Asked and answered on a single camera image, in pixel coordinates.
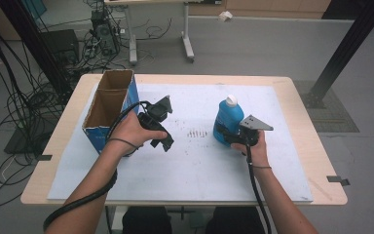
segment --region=person's right hand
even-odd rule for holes
[[[240,150],[244,155],[247,154],[245,145],[239,143],[232,143],[231,147]],[[253,166],[256,167],[270,167],[269,160],[267,158],[266,139],[265,132],[259,130],[259,140],[256,145],[250,147],[251,150],[251,161]]]

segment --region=white desk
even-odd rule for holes
[[[158,4],[158,3],[169,3],[169,4],[183,4],[184,8],[184,29],[181,32],[181,38],[183,40],[184,48],[186,51],[187,58],[190,61],[194,61],[193,48],[190,43],[190,38],[188,36],[188,11],[189,4],[188,2],[201,2],[202,0],[104,0],[105,5],[107,6],[121,6],[126,15],[126,22],[130,36],[130,64],[136,65],[137,55],[136,55],[136,39],[135,35],[132,33],[132,24],[131,24],[131,8],[130,5],[134,4]]]

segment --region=table leg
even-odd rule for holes
[[[123,231],[123,216],[126,214],[129,207],[127,206],[117,206],[115,207],[115,213],[112,221],[112,230],[118,233]]]
[[[127,30],[129,31],[129,37],[130,37],[130,64],[136,65],[137,63],[137,57],[136,57],[136,40],[135,35],[132,34],[132,26],[131,26],[131,15],[130,15],[130,9],[129,6],[123,6],[124,14],[126,16],[126,22],[127,22]]]
[[[188,37],[188,3],[184,3],[184,31],[181,32],[184,48],[186,50],[187,58],[194,61],[193,48],[191,47],[190,38]]]

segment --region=white bottle cap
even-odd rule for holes
[[[238,99],[232,95],[228,95],[226,98],[226,104],[229,107],[235,107],[238,105]]]

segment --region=wrist strap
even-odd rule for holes
[[[132,155],[132,154],[135,152],[135,150],[138,150],[139,147],[142,147],[142,146],[143,146],[143,144],[141,144],[140,146],[136,146],[136,145],[134,145],[133,143],[131,143],[131,142],[129,142],[129,141],[126,141],[126,140],[124,140],[124,139],[121,139],[121,138],[109,138],[109,139],[107,140],[107,142],[109,142],[109,141],[111,141],[111,140],[118,140],[118,141],[121,141],[121,142],[127,143],[127,144],[131,145],[132,147],[134,147],[134,151],[131,152],[131,153],[129,153],[129,154],[126,154],[125,156],[130,156],[130,155]]]
[[[252,167],[255,169],[271,169],[272,168],[270,166],[254,166],[254,165],[252,165]]]

